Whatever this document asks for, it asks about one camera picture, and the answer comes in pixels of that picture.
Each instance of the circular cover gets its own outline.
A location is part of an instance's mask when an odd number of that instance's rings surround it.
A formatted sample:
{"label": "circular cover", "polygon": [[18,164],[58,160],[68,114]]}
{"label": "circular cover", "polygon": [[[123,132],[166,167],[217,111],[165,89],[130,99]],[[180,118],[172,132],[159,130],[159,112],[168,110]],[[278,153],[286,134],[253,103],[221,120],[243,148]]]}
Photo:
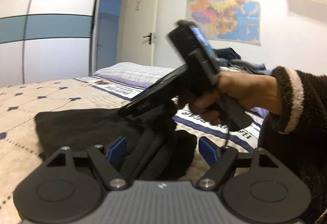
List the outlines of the circular cover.
{"label": "circular cover", "polygon": [[102,200],[102,189],[92,177],[75,170],[51,168],[34,173],[15,190],[18,213],[35,223],[68,223],[93,212]]}
{"label": "circular cover", "polygon": [[230,179],[223,188],[222,197],[226,205],[244,220],[284,223],[303,214],[311,194],[292,174],[260,172]]}

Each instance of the sliding wardrobe door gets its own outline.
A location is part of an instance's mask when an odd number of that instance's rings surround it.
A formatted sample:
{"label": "sliding wardrobe door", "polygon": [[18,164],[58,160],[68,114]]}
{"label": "sliding wardrobe door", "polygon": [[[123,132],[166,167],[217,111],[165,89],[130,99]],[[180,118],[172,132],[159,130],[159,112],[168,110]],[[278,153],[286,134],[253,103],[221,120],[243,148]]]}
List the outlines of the sliding wardrobe door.
{"label": "sliding wardrobe door", "polygon": [[95,0],[31,0],[25,37],[25,82],[89,75]]}
{"label": "sliding wardrobe door", "polygon": [[23,84],[23,39],[30,0],[0,0],[0,87]]}

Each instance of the brown fleece sleeve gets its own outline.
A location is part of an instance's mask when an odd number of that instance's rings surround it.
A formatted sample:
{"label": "brown fleece sleeve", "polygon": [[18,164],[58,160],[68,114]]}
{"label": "brown fleece sleeve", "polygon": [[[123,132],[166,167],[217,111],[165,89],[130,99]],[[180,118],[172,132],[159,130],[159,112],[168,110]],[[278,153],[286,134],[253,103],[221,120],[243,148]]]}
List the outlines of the brown fleece sleeve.
{"label": "brown fleece sleeve", "polygon": [[270,114],[273,128],[281,134],[327,136],[327,76],[277,67],[272,72],[282,96],[280,116]]}

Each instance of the blue gripper pad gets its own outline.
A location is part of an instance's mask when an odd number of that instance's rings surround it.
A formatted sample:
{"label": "blue gripper pad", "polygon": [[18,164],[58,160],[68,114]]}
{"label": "blue gripper pad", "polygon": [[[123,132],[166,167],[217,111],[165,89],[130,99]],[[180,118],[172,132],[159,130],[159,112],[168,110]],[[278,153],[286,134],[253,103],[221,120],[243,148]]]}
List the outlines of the blue gripper pad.
{"label": "blue gripper pad", "polygon": [[214,165],[219,159],[217,153],[218,149],[219,147],[211,140],[209,140],[207,137],[203,136],[199,139],[200,154],[202,155],[202,157],[205,159],[205,161],[208,163],[210,167]]}
{"label": "blue gripper pad", "polygon": [[118,137],[110,145],[106,146],[105,157],[111,163],[112,166],[117,166],[117,164],[126,156],[126,138]]}

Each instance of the brown fleece jacket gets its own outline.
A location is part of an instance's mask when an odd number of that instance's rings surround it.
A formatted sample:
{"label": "brown fleece jacket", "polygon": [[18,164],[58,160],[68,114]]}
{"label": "brown fleece jacket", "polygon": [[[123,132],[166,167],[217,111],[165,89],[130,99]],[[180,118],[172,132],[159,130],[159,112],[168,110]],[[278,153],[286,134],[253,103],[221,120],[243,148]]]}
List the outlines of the brown fleece jacket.
{"label": "brown fleece jacket", "polygon": [[276,156],[311,190],[303,215],[307,224],[327,224],[327,76],[276,68],[282,114],[270,113],[262,125],[259,147]]}

